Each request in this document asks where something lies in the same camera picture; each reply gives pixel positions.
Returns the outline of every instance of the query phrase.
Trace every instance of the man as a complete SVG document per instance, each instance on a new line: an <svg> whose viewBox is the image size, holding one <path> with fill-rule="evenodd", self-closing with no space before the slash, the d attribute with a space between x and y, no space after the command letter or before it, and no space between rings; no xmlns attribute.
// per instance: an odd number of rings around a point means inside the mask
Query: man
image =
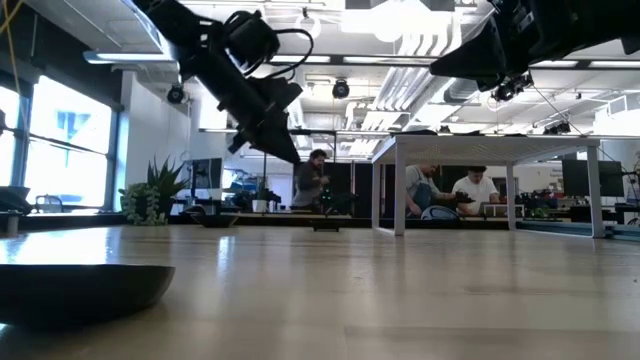
<svg viewBox="0 0 640 360"><path fill-rule="evenodd" d="M493 180L484 177L485 171L487 171L486 166L471 166L468 170L468 176L453 185L453 193L463 192L474 200L470 204L458 204L458 212L461 214L478 215L481 210L480 204L483 202L500 203L500 193L493 185Z"/></svg>
<svg viewBox="0 0 640 360"><path fill-rule="evenodd" d="M407 215L421 216L432 205L434 199L455 199L455 194L441 193L433 182L433 175L437 170L437 166L429 164L409 165L406 167L406 202L409 209Z"/></svg>
<svg viewBox="0 0 640 360"><path fill-rule="evenodd" d="M322 186L329 183L329 178L322 176L322 165L326 158L327 153L323 150L313 150L309 161L300 165L296 172L296 196L291 202L291 210L318 212Z"/></svg>

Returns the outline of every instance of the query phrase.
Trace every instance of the security camera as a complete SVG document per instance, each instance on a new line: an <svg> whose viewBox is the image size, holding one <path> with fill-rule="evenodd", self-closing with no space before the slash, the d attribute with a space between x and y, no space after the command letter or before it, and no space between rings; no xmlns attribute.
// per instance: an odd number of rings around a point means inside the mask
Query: security camera
<svg viewBox="0 0 640 360"><path fill-rule="evenodd" d="M174 84L167 93L167 101L174 105L183 104L187 99L187 95L180 84Z"/></svg>
<svg viewBox="0 0 640 360"><path fill-rule="evenodd" d="M336 84L333 85L333 98L334 99L344 99L349 96L349 85L347 85L347 80L345 79L337 79Z"/></svg>

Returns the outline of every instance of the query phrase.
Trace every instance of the plant pot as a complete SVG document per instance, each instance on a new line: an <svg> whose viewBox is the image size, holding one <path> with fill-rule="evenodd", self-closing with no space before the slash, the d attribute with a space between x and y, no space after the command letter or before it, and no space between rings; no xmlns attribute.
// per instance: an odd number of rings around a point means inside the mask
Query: plant pot
<svg viewBox="0 0 640 360"><path fill-rule="evenodd" d="M123 198L124 196L120 196L120 207L124 209L124 206L122 204ZM158 204L158 211L157 211L158 216L160 216L160 214L162 213L164 213L165 218L171 215L171 209L173 208L174 203L175 203L175 200L173 198L161 198ZM147 198L146 197L136 196L136 214L142 217L142 221L147 220L148 216L147 216Z"/></svg>
<svg viewBox="0 0 640 360"><path fill-rule="evenodd" d="M253 212L267 212L267 200L253 200Z"/></svg>

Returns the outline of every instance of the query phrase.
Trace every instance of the ceiling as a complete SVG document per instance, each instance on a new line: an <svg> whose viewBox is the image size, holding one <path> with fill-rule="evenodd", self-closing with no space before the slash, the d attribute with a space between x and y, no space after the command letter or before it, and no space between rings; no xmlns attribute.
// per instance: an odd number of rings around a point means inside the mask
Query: ceiling
<svg viewBox="0 0 640 360"><path fill-rule="evenodd" d="M146 31L140 26L132 12L120 0L26 0L26 2L43 16L76 36L89 47L104 52L157 52L158 49L151 41ZM226 19L238 6L212 6L211 1L189 1L190 8L203 16L218 20ZM314 54L343 54L343 55L420 55L427 42L427 35L413 44L409 38L397 39L393 42L379 40L379 35L372 34L377 28L393 28L401 25L381 18L374 23L373 30L357 28L359 22L350 18L353 11L345 11L345 0L312 1L309 12L319 17L320 33L315 38ZM265 5L245 6L242 9L261 10L270 26L276 29L297 27L296 20L301 14L299 5L286 8ZM441 55L453 50L456 44L456 29L459 29L458 43L473 35L474 30L481 27L481 21L486 18L490 6L481 2L477 9L466 11L457 17L457 25L453 23L443 26L424 25L431 31L434 42L424 47L424 55ZM410 22L412 16L403 15ZM417 21L418 24L433 22ZM302 21L301 27L313 32L312 20ZM439 47L438 39L447 39L443 48ZM306 39L296 35L281 37L280 53L303 54L308 48ZM619 41L596 46L575 54L571 58L591 59L640 59L640 53L625 56ZM177 81L177 67L171 64L136 65L139 80L148 88L164 96L172 83ZM272 67L264 66L258 76L273 71ZM393 83L393 73L401 73L404 77ZM434 100L437 91L449 79L434 78L428 71L419 72L405 69L392 70L390 67L380 66L329 66L303 65L298 68L295 81L305 90L299 98L302 117L315 119L313 126L325 129L390 130L391 126L404 129L420 129L427 126L437 129L440 125L448 125L454 132L469 132L481 130L485 132L507 131L516 132L544 128L545 124L560 119L557 112L563 112L581 132L592 129L594 111L605 105L607 100L620 96L626 91L633 91L640 87L640 71L586 71L586 70L533 70L532 75L536 87L540 90L529 89L508 104L496 104L487 100L486 94L474 94L466 100L463 106L444 107ZM350 85L350 97L346 100L335 100L331 96L331 89L336 79L346 79ZM187 90L194 97L208 96L207 92L197 82L188 84ZM381 110L379 100L384 96L393 99L394 112L389 115L391 120L374 121L374 125L365 122L366 110ZM412 98L405 108L398 107L402 99ZM364 106L364 111L356 111L350 119L349 107ZM315 116L315 114L331 114L329 117ZM342 155L353 155L350 147L357 140L345 140Z"/></svg>

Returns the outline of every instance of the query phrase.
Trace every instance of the table leg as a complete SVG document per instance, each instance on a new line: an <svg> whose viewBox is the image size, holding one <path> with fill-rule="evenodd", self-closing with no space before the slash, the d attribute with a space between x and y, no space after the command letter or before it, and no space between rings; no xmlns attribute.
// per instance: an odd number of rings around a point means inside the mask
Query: table leg
<svg viewBox="0 0 640 360"><path fill-rule="evenodd" d="M380 167L378 163L373 163L373 193L371 198L371 227L380 226Z"/></svg>
<svg viewBox="0 0 640 360"><path fill-rule="evenodd" d="M589 195L591 196L591 226L595 239L604 237L602 223L602 198L600 197L600 170L598 169L598 148L587 147L587 163L589 169Z"/></svg>
<svg viewBox="0 0 640 360"><path fill-rule="evenodd" d="M516 179L513 164L507 164L507 218L509 230L516 229Z"/></svg>
<svg viewBox="0 0 640 360"><path fill-rule="evenodd" d="M406 221L406 165L407 159L405 154L405 144L396 144L396 203L395 203L395 219L394 219L394 233L396 236L404 236L405 221Z"/></svg>

